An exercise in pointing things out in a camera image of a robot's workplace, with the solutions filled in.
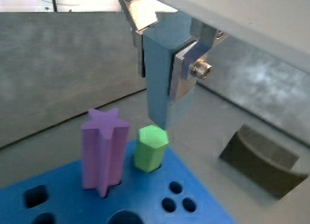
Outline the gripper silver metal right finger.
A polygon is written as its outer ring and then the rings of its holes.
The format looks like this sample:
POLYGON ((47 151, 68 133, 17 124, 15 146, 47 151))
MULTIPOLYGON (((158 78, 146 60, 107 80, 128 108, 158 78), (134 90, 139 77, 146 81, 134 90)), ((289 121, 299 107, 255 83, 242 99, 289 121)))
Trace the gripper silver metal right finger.
POLYGON ((208 52, 227 38, 227 34, 204 24, 198 19, 191 19, 190 37, 182 43, 174 55, 174 67, 170 83, 170 98, 180 100, 194 89, 198 79, 204 80, 212 70, 206 62, 208 52))

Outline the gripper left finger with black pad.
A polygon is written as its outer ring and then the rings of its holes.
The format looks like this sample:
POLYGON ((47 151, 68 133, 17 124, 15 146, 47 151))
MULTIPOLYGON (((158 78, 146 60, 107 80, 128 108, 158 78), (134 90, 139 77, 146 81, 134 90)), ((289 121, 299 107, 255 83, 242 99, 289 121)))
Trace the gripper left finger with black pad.
POLYGON ((119 0, 138 50, 138 74, 146 76, 143 33, 176 10, 158 0, 119 0))

